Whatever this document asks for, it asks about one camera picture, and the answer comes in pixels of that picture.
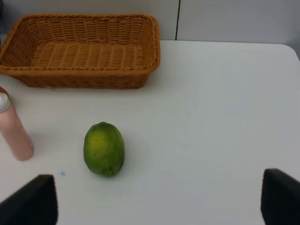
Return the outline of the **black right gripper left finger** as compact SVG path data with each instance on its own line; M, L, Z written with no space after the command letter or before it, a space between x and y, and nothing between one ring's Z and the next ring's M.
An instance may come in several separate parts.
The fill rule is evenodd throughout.
M2 225L55 225L58 201L54 176L35 177L0 203Z

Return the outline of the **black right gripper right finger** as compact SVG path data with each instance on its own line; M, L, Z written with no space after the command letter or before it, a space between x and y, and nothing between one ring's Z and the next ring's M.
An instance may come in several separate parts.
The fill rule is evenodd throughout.
M261 213L266 225L298 225L300 182L279 169L266 169L262 180Z

